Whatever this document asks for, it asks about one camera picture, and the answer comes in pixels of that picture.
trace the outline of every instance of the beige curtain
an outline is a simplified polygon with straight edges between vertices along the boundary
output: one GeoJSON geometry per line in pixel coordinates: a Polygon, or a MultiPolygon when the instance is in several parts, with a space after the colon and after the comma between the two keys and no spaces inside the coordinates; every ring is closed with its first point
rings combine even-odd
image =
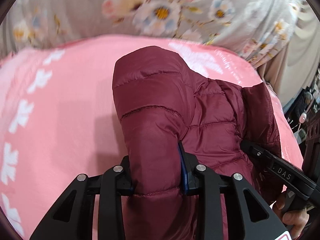
{"type": "Polygon", "coordinates": [[[257,71],[264,81],[271,84],[284,106],[301,88],[311,85],[319,60],[320,22],[305,2],[288,45],[257,71]]]}

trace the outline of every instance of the pink bedsheet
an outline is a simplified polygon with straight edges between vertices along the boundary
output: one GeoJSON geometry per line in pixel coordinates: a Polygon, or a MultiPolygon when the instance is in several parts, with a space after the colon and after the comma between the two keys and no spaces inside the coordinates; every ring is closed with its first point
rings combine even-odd
{"type": "MultiPolygon", "coordinates": [[[[78,174],[102,174],[126,155],[113,68],[120,57],[151,45],[179,53],[212,79],[243,87],[261,82],[233,52],[173,39],[101,36],[59,49],[24,49],[7,60],[0,69],[0,206],[24,239],[78,174]]],[[[298,144],[270,94],[282,155],[301,167],[298,144]]]]}

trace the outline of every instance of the human hand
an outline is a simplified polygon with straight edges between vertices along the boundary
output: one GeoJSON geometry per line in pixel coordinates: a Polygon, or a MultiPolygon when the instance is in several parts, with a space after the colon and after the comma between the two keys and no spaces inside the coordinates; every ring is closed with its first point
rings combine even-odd
{"type": "Polygon", "coordinates": [[[290,235],[292,239],[298,238],[301,234],[303,228],[307,224],[309,220],[309,215],[307,214],[307,210],[295,210],[290,211],[282,215],[281,210],[285,205],[285,192],[282,192],[276,203],[273,205],[272,210],[276,215],[281,219],[283,223],[286,225],[293,225],[293,228],[290,231],[290,235]]]}

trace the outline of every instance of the metal pin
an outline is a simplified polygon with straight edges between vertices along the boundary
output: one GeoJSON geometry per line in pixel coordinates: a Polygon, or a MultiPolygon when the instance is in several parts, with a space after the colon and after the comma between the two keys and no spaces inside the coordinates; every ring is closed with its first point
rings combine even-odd
{"type": "Polygon", "coordinates": [[[123,168],[120,165],[117,165],[117,166],[113,167],[113,171],[115,171],[115,172],[121,172],[122,170],[123,170],[123,168]]]}
{"type": "Polygon", "coordinates": [[[235,174],[233,175],[233,177],[234,177],[236,180],[241,180],[241,179],[243,179],[243,177],[242,177],[242,175],[241,175],[240,173],[235,173],[235,174]]]}
{"type": "Polygon", "coordinates": [[[77,180],[84,181],[86,178],[87,178],[87,176],[85,174],[80,174],[80,175],[78,175],[77,180]]]}
{"type": "Polygon", "coordinates": [[[204,165],[202,165],[202,164],[198,164],[197,167],[196,167],[196,169],[197,169],[198,171],[205,171],[206,166],[204,166],[204,165]]]}

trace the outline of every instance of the red and white label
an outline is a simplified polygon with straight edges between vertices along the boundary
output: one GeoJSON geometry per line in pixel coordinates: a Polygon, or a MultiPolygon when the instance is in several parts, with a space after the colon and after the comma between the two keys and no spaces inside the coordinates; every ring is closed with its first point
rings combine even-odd
{"type": "Polygon", "coordinates": [[[284,232],[281,236],[276,238],[275,240],[292,240],[288,231],[284,232]]]}

